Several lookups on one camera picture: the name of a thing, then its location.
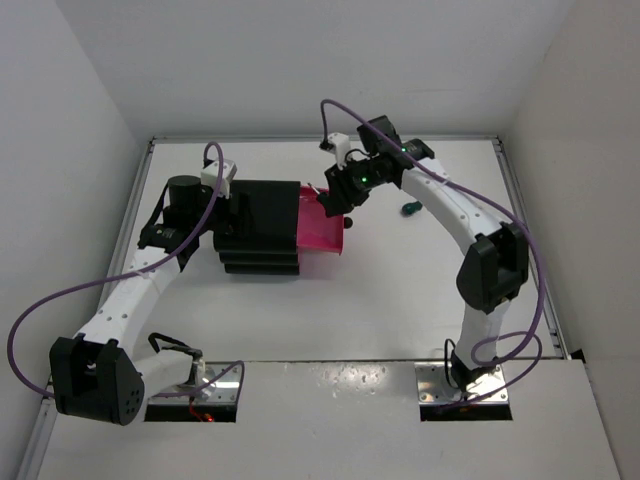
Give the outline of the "black drawer cabinet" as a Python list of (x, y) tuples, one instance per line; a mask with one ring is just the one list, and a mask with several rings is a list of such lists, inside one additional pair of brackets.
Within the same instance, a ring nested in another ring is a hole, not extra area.
[(296, 244), (300, 189), (298, 181), (231, 183), (231, 194), (244, 191), (250, 195), (253, 228), (246, 238), (213, 233), (213, 247), (226, 273), (289, 276), (300, 273)]

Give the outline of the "pink top drawer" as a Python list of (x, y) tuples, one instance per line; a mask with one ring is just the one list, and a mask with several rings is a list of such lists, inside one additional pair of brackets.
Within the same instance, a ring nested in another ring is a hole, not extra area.
[(352, 225), (345, 216), (327, 217), (318, 193), (302, 186), (299, 194), (296, 244), (299, 250), (341, 255), (344, 231)]

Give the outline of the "orange green handled screwdriver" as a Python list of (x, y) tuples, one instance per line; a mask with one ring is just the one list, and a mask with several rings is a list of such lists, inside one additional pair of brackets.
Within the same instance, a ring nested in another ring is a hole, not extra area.
[(321, 195), (323, 192), (311, 183), (307, 183), (308, 187), (316, 194)]

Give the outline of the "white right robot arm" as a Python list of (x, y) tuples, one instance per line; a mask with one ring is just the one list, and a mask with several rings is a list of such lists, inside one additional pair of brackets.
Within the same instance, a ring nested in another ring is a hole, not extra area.
[(465, 310), (447, 375), (451, 385), (464, 391), (490, 372), (504, 315), (528, 280), (524, 233), (454, 189), (434, 151), (419, 139), (402, 141), (387, 117), (360, 126), (358, 134), (362, 160), (354, 159), (348, 136), (331, 133), (322, 140), (321, 149), (334, 155), (335, 164), (326, 170), (328, 189), (317, 199), (334, 217), (362, 205), (373, 188), (394, 184), (451, 235), (464, 256), (456, 287)]

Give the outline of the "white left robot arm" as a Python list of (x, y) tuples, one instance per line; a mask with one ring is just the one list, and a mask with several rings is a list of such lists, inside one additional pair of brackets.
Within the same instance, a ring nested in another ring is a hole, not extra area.
[(200, 236), (227, 220), (233, 177), (203, 172), (167, 181), (141, 230), (128, 274), (74, 337), (60, 337), (50, 349), (59, 413), (125, 426), (144, 419), (153, 398), (208, 398), (220, 377), (207, 373), (201, 350), (153, 333), (152, 355), (138, 361), (131, 356)]

